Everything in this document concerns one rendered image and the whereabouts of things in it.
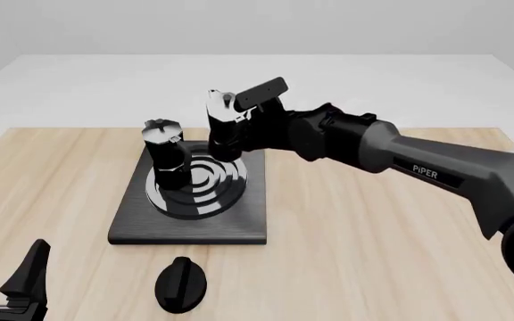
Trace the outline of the flat black stove plate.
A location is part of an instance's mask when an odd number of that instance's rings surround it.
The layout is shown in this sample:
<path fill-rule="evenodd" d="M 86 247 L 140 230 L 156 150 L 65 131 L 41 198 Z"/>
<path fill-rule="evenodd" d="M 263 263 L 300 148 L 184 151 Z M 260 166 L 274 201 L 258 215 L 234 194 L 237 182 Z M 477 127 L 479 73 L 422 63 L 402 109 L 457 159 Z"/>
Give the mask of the flat black stove plate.
<path fill-rule="evenodd" d="M 112 245 L 215 245 L 267 242 L 265 153 L 218 162 L 204 141 L 192 153 L 191 184 L 163 190 L 142 152 L 108 232 Z"/>

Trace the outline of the small flat plate on stalk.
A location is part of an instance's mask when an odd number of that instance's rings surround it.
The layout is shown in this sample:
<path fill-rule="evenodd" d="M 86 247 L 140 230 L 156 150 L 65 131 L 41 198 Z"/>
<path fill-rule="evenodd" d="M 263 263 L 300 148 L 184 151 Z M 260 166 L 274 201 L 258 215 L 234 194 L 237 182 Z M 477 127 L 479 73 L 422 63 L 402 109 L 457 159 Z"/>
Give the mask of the small flat plate on stalk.
<path fill-rule="evenodd" d="M 278 98 L 288 90 L 282 77 L 276 77 L 260 85 L 251 87 L 235 96 L 234 109 L 238 112 L 247 111 L 267 101 Z"/>

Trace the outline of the black and silver moka pot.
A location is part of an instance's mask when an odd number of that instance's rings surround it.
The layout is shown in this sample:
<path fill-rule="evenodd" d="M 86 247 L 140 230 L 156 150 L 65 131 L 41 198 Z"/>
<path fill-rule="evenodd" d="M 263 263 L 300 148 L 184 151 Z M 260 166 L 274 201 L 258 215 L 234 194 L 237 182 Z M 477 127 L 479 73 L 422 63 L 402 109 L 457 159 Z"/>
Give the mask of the black and silver moka pot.
<path fill-rule="evenodd" d="M 159 189 L 178 190 L 191 183 L 192 154 L 178 122 L 149 119 L 142 136 L 153 160 L 154 181 Z"/>
<path fill-rule="evenodd" d="M 240 141 L 249 111 L 243 109 L 234 93 L 209 90 L 206 112 L 210 125 L 209 152 L 221 162 L 232 162 L 241 157 Z"/>

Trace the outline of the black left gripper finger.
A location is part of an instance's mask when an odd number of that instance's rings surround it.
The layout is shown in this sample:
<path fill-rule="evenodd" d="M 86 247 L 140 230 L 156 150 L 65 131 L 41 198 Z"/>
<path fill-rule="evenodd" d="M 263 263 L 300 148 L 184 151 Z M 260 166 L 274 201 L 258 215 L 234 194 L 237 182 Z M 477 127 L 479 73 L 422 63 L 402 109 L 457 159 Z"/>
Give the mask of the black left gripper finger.
<path fill-rule="evenodd" d="M 0 288 L 9 304 L 47 304 L 46 268 L 50 250 L 51 246 L 43 239 L 31 245 L 22 263 Z"/>

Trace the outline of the round black stove knob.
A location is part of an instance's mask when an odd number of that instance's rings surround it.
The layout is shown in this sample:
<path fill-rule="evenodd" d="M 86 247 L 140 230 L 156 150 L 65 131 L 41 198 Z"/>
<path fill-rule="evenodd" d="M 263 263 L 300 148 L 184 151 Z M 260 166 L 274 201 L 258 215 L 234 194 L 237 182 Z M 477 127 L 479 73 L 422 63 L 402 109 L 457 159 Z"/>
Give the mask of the round black stove knob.
<path fill-rule="evenodd" d="M 166 312 L 183 314 L 197 307 L 207 291 L 203 269 L 190 258 L 176 257 L 159 274 L 154 295 Z"/>

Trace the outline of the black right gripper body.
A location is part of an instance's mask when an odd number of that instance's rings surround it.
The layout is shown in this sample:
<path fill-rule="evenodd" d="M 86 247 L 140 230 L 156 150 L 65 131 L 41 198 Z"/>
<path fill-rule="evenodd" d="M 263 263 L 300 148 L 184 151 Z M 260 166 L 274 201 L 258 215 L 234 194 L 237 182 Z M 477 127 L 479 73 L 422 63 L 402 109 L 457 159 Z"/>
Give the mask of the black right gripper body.
<path fill-rule="evenodd" d="M 250 112 L 251 118 L 245 125 L 245 137 L 241 144 L 243 152 L 261 149 L 293 151 L 287 129 L 294 113 L 284 109 L 280 98 L 261 103 Z"/>

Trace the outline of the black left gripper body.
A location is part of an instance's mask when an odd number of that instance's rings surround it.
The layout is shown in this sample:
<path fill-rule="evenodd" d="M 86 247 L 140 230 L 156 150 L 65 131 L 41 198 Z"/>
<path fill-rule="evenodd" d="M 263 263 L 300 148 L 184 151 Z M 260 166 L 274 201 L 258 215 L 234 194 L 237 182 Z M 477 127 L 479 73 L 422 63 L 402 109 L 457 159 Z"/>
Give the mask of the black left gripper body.
<path fill-rule="evenodd" d="M 46 296 L 8 296 L 0 305 L 0 321 L 44 321 L 47 309 Z"/>

